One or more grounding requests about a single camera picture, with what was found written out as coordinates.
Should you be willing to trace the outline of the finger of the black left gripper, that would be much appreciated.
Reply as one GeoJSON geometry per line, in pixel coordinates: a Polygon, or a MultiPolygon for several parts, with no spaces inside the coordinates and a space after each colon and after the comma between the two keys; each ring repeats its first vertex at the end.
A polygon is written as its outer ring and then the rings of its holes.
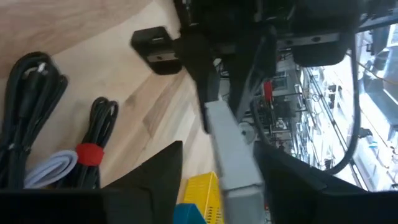
{"type": "Polygon", "coordinates": [[[177,55],[196,84],[203,129],[208,133],[205,103],[218,101],[220,89],[210,44],[202,34],[182,34],[177,39],[177,55]]]}
{"type": "Polygon", "coordinates": [[[276,74],[276,30],[263,27],[242,35],[226,67],[230,82],[228,104],[236,120],[241,121],[262,83],[276,74]]]}

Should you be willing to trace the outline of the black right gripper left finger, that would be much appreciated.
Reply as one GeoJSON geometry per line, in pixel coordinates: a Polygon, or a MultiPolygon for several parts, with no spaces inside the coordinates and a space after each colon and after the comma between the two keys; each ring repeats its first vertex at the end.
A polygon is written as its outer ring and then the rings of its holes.
{"type": "Polygon", "coordinates": [[[103,189],[3,190],[1,223],[172,223],[182,163],[174,141],[103,189]]]}

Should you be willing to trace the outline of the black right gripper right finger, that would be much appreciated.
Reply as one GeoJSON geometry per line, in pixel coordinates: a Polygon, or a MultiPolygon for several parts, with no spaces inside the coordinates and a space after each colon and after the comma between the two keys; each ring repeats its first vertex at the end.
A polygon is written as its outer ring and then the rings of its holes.
{"type": "Polygon", "coordinates": [[[254,157],[274,223],[397,224],[397,192],[369,192],[257,141],[254,157]]]}

